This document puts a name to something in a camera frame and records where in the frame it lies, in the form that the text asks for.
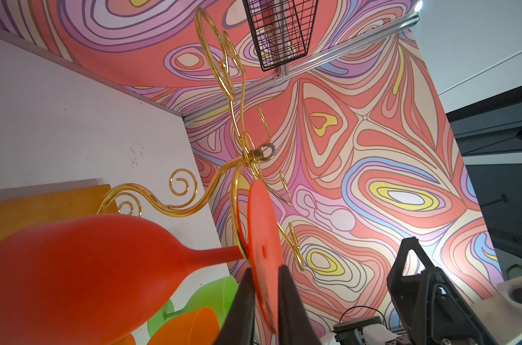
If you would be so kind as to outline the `green wine glass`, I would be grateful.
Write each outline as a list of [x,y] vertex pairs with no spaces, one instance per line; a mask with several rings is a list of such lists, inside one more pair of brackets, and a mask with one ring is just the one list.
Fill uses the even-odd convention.
[[201,308],[210,308],[215,312],[219,326],[223,326],[238,290],[238,283],[232,276],[212,281],[201,286],[188,300],[186,305],[176,310],[171,299],[147,322],[147,330],[153,336],[158,329],[175,317]]

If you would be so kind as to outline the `red wine glass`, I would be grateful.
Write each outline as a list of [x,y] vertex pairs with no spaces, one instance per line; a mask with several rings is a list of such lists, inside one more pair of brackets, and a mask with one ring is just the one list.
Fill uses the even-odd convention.
[[0,242],[0,344],[112,344],[196,270],[241,259],[192,250],[136,216],[44,224]]

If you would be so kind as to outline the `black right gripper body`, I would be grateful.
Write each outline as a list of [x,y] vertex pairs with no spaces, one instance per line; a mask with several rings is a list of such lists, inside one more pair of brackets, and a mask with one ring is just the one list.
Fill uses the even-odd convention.
[[409,278],[415,289],[413,344],[496,344],[494,337],[438,267]]

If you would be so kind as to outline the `orange wine glass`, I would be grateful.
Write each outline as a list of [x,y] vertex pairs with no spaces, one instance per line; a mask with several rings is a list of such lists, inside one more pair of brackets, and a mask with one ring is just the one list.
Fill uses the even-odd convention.
[[147,343],[211,345],[220,332],[216,313],[209,307],[201,308],[169,320],[154,333]]
[[118,341],[114,342],[112,345],[136,345],[135,338],[133,335],[128,334]]

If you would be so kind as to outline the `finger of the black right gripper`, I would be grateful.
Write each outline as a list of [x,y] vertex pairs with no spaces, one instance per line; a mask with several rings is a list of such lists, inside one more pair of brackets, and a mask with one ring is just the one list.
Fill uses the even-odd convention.
[[403,274],[410,251],[414,252],[419,258],[424,266],[424,270],[435,268],[435,265],[423,250],[416,237],[405,238],[401,241],[396,261],[393,263],[390,273],[387,276],[387,289],[406,332],[410,332],[412,329],[416,299],[421,282],[421,274]]

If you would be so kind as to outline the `orange front wine glass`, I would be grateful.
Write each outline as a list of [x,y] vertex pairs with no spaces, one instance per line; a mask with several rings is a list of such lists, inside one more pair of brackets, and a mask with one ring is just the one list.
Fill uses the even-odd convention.
[[201,308],[169,320],[154,333],[147,343],[211,345],[220,332],[216,313],[209,307]]

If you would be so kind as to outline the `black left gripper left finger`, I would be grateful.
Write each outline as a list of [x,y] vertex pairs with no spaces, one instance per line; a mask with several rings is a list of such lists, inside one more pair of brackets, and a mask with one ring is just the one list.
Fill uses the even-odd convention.
[[252,345],[255,328],[255,284],[245,271],[224,325],[213,345]]

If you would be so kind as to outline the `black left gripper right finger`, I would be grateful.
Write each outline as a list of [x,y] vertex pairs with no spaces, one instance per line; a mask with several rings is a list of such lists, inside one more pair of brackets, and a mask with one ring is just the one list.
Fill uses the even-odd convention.
[[320,345],[288,266],[278,270],[278,343]]

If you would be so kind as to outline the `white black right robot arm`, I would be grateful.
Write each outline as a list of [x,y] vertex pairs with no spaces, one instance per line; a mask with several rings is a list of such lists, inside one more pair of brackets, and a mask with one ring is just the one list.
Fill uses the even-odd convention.
[[334,325],[339,344],[498,343],[416,237],[402,240],[387,289],[404,333],[388,329],[379,316],[341,321]]

